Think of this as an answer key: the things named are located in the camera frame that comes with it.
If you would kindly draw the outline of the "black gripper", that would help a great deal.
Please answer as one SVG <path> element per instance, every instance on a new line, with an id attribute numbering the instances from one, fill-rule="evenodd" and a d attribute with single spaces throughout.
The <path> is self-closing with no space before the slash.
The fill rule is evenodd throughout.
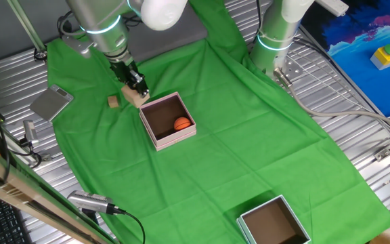
<path id="1" fill-rule="evenodd" d="M 137 72 L 137 67 L 133 60 L 129 64 L 125 64 L 124 62 L 110 62 L 110 68 L 120 82 L 125 83 L 132 90 L 136 88 L 142 98 L 145 98 L 149 94 L 145 76 Z"/>

